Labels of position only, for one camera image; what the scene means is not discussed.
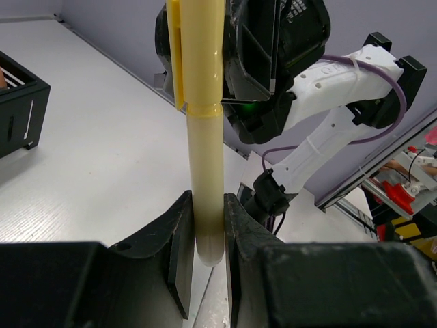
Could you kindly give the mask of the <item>clear yellow highlighter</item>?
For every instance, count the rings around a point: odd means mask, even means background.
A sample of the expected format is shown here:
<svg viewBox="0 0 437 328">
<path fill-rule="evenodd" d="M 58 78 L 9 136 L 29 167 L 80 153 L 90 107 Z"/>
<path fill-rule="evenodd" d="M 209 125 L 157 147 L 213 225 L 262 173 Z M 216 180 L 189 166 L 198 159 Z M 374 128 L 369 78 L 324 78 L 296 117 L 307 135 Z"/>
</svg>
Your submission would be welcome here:
<svg viewBox="0 0 437 328">
<path fill-rule="evenodd" d="M 225 246 L 222 106 L 189 104 L 186 123 L 197 253 L 213 267 Z"/>
</svg>

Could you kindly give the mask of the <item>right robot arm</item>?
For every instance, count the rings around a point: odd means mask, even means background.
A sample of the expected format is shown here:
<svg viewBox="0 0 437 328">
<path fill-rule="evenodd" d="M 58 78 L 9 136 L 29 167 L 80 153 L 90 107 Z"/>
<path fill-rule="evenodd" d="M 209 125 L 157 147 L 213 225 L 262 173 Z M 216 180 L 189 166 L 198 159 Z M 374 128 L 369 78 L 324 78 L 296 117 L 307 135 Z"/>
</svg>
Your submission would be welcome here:
<svg viewBox="0 0 437 328">
<path fill-rule="evenodd" d="M 323 122 L 265 169 L 246 203 L 259 222 L 283 214 L 321 166 L 370 128 L 390 132 L 426 74 L 391 42 L 368 35 L 344 57 L 327 55 L 322 1 L 168 1 L 156 17 L 163 89 L 187 117 L 193 209 L 200 228 L 224 222 L 219 140 L 228 120 L 244 144 L 264 144 L 319 113 Z"/>
</svg>

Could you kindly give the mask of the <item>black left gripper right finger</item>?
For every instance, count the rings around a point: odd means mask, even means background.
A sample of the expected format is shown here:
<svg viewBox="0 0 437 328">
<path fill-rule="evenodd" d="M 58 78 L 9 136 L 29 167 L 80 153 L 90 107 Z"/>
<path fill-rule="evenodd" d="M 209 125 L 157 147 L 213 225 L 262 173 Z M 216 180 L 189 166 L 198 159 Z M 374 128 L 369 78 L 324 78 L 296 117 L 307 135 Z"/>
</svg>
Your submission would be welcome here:
<svg viewBox="0 0 437 328">
<path fill-rule="evenodd" d="M 228 193 L 232 327 L 435 327 L 436 275 L 402 243 L 284 243 Z"/>
</svg>

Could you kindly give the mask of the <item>yellow marker cap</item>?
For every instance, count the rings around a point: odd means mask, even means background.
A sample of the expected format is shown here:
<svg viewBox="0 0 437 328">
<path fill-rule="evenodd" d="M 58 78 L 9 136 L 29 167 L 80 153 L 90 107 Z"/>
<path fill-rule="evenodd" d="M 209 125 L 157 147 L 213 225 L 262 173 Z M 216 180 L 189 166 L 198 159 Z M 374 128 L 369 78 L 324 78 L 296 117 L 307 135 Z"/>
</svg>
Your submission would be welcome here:
<svg viewBox="0 0 437 328">
<path fill-rule="evenodd" d="M 167 1 L 175 107 L 223 97 L 224 1 Z"/>
</svg>

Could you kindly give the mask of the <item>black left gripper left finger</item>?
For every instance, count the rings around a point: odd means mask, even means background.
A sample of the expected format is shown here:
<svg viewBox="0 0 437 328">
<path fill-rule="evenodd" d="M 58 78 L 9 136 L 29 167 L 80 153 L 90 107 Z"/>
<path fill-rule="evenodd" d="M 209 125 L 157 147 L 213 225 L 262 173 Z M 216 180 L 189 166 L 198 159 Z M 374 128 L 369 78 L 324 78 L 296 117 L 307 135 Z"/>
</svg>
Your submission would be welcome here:
<svg viewBox="0 0 437 328">
<path fill-rule="evenodd" d="M 190 191 L 110 247 L 4 243 L 1 326 L 181 327 L 189 315 L 193 260 Z"/>
</svg>

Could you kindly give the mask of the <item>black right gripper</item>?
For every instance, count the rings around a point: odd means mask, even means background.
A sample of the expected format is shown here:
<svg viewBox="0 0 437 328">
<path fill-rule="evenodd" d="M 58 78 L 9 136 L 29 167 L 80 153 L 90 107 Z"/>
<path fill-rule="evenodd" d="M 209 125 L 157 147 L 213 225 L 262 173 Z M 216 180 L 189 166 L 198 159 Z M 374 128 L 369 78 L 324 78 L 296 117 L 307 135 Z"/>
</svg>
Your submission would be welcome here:
<svg viewBox="0 0 437 328">
<path fill-rule="evenodd" d="M 330 36 L 323 1 L 226 1 L 223 37 L 225 116 L 244 144 L 285 129 L 300 73 Z"/>
</svg>

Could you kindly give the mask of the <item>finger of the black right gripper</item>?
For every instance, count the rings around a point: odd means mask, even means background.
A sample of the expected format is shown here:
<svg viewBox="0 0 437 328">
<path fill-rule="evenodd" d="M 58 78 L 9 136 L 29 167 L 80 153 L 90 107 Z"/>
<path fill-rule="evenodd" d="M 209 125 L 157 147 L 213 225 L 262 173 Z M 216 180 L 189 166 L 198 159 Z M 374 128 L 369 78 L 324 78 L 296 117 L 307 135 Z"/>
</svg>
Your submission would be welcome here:
<svg viewBox="0 0 437 328">
<path fill-rule="evenodd" d="M 168 97 L 174 98 L 173 75 L 171 67 L 171 49 L 167 9 L 162 7 L 155 22 L 155 51 L 165 72 L 155 75 L 155 88 L 162 90 Z"/>
</svg>

